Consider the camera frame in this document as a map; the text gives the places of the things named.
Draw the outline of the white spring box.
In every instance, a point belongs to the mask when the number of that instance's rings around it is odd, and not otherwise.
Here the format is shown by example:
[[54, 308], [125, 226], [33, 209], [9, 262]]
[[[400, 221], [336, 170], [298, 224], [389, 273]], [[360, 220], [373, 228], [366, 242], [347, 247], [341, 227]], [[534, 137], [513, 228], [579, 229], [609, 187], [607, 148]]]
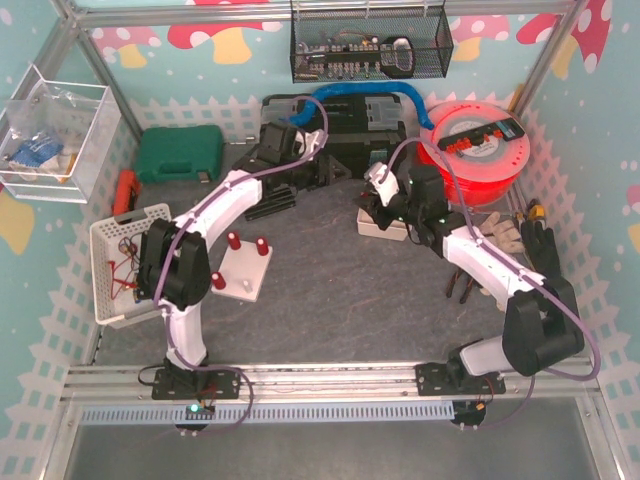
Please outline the white spring box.
[[403, 222], [394, 220], [383, 230], [378, 227], [373, 219], [362, 209], [358, 210], [356, 223], [358, 234], [361, 236], [392, 241], [404, 241], [408, 238], [408, 233]]

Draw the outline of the black aluminium extrusion profile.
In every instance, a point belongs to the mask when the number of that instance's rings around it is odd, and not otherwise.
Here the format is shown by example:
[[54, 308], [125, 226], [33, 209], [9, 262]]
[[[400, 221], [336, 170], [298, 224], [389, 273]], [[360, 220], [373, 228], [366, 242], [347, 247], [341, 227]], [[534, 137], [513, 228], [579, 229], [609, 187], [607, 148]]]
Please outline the black aluminium extrusion profile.
[[244, 218], [246, 221], [254, 221], [292, 208], [296, 205], [295, 197], [296, 192], [288, 186], [275, 189], [249, 208], [244, 213]]

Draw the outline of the white peg base plate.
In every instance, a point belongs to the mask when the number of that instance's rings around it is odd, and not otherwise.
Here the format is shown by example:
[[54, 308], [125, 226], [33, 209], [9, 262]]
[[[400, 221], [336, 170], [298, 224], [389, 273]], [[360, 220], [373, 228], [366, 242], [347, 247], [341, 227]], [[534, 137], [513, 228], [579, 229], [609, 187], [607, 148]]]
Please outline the white peg base plate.
[[211, 292], [244, 302], [256, 302], [273, 254], [273, 247], [268, 243], [270, 253], [260, 256], [256, 250], [256, 241], [241, 241], [242, 247], [237, 251], [227, 247], [218, 269], [214, 271], [223, 275], [227, 283], [226, 288], [222, 291], [214, 290], [211, 284]]

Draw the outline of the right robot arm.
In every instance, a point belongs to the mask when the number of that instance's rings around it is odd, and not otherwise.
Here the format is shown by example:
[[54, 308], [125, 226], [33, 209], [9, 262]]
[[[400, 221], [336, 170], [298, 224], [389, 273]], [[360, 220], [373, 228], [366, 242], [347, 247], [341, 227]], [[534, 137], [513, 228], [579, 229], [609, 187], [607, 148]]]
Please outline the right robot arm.
[[366, 187], [356, 203], [380, 229], [395, 220], [409, 225], [419, 244], [469, 274], [505, 307], [500, 336], [471, 343], [456, 354], [466, 374], [515, 371], [530, 377], [584, 349], [584, 334], [573, 320], [577, 305], [569, 282], [521, 265], [462, 213], [451, 210], [437, 167], [411, 168], [407, 187], [380, 162], [364, 178]]

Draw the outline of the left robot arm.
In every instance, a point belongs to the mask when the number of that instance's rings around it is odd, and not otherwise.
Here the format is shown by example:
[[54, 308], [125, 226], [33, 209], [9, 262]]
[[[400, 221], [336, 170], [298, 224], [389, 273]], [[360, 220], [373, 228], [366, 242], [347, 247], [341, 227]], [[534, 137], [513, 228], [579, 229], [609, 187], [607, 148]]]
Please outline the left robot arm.
[[307, 132], [282, 122], [262, 127], [260, 142], [233, 164], [217, 187], [172, 220], [156, 220], [142, 234], [136, 293], [160, 309], [166, 359], [177, 368], [205, 371], [201, 303], [211, 286], [209, 251], [271, 187], [315, 161], [329, 128]]

